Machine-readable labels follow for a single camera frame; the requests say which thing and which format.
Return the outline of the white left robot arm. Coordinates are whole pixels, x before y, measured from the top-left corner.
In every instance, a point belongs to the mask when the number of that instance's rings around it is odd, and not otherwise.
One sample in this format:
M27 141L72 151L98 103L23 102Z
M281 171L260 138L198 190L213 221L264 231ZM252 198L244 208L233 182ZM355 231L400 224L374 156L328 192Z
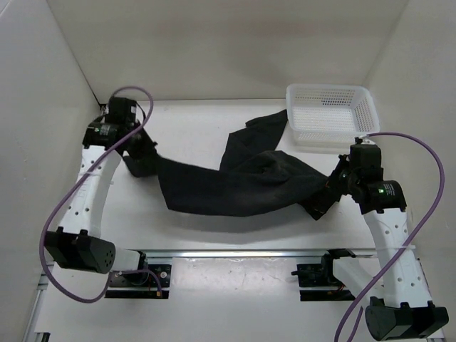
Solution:
M39 256L46 254L62 269L115 274L134 285L150 275L144 252L124 249L104 240L101 219L113 175L121 162L133 165L154 148L152 140L132 119L125 123L94 120L82 142L78 180L57 208L64 211L56 230L48 220L39 242Z

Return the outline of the black trousers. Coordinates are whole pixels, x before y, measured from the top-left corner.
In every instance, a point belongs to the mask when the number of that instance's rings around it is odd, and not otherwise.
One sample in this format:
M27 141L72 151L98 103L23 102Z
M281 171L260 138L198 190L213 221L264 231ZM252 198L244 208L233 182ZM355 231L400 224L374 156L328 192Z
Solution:
M288 123L287 111L254 118L230 133L218 170L169 160L127 165L136 178L156 176L167 208L188 214L250 217L302 206L313 219L313 197L328 176L277 150Z

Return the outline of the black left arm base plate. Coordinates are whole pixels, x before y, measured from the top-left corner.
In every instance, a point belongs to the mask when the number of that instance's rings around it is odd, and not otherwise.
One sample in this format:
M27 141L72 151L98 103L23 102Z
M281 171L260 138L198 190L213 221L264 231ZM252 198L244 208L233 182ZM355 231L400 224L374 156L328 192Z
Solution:
M149 273L115 275L105 293L107 299L168 299L172 276L171 264L149 264Z

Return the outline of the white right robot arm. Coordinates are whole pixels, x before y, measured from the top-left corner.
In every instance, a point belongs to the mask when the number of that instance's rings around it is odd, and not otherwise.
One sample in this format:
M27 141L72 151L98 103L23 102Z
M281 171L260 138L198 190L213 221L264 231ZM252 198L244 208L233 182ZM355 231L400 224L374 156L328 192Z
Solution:
M354 297L334 339L341 337L354 309L359 310L354 325L364 320L376 341L426 339L439 331L449 315L444 306L434 304L412 248L413 237L434 209L409 230L403 189L395 180L384 180L381 153L371 147L340 155L326 189L338 197L350 196L359 206L380 265L378 273L371 276L347 249L325 255L327 262L320 267L322 280L330 285L341 282Z

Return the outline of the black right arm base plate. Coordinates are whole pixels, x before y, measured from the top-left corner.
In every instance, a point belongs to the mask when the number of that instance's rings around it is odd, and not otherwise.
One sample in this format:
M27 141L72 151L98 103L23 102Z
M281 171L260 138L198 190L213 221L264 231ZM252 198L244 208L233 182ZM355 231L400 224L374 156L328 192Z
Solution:
M291 276L299 283L301 302L353 301L355 296L321 264L297 264Z

